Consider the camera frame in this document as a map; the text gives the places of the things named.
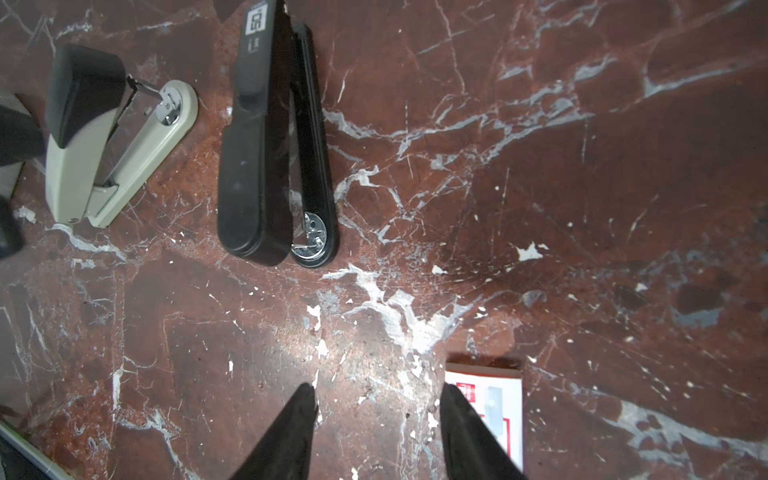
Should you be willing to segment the white red staple box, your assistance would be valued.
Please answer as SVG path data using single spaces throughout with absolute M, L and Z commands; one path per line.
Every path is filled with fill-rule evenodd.
M 523 380 L 517 367 L 449 362 L 444 383 L 455 385 L 514 465 L 524 470 Z

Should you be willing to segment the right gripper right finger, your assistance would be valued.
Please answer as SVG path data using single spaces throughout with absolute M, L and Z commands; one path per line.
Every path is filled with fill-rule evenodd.
M 440 429 L 447 477 L 525 480 L 458 387 L 444 383 Z

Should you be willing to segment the beige stapler black cap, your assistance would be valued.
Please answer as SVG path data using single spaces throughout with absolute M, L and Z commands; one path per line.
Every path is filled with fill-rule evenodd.
M 96 177 L 119 121 L 139 93 L 157 104 L 102 184 Z M 49 129 L 45 197 L 54 220 L 108 227 L 170 155 L 198 117 L 194 88 L 138 80 L 111 53 L 66 44 L 55 54 L 45 110 Z

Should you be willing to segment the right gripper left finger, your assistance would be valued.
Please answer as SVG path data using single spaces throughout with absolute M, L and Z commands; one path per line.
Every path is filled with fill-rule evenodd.
M 315 388 L 300 384 L 231 479 L 306 480 L 317 414 Z

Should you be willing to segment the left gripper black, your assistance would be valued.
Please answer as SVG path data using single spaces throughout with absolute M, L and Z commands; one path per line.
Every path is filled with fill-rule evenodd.
M 11 92 L 1 90 L 1 259 L 24 246 L 20 227 L 13 216 L 10 199 L 25 161 L 45 152 L 38 122 Z

